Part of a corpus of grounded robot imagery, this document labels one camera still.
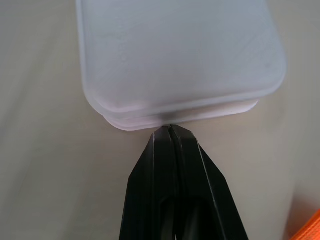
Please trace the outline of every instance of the frosted plastic lid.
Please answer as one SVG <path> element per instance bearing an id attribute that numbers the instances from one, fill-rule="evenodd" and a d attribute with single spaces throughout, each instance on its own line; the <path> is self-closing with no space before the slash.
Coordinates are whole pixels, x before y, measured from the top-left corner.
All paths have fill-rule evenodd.
<path id="1" fill-rule="evenodd" d="M 113 121 L 253 100 L 286 58 L 264 0 L 77 0 L 82 82 Z"/>

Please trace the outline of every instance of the plastic container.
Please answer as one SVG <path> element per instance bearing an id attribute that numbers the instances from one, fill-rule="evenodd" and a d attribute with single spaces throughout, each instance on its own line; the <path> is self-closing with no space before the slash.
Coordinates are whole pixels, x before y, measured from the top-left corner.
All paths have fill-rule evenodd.
<path id="1" fill-rule="evenodd" d="M 82 85 L 133 131 L 243 113 L 287 60 L 264 0 L 77 0 Z"/>

